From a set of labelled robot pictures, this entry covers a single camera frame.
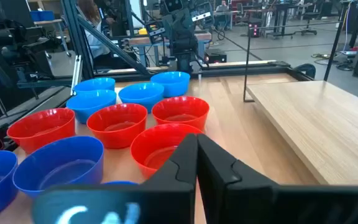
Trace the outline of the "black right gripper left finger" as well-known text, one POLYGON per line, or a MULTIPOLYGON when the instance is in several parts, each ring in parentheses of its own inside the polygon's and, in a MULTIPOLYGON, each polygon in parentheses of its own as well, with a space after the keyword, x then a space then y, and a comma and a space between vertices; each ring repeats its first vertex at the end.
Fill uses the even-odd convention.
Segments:
POLYGON ((61 185, 34 202, 34 223, 193 223, 197 137, 187 135, 141 184, 61 185))

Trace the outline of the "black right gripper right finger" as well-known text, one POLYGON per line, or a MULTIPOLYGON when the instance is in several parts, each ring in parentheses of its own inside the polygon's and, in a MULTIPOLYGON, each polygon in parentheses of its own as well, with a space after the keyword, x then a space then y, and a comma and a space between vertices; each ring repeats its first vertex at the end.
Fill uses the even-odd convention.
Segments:
POLYGON ((358 223, 358 185, 283 185, 198 135, 208 223, 358 223))

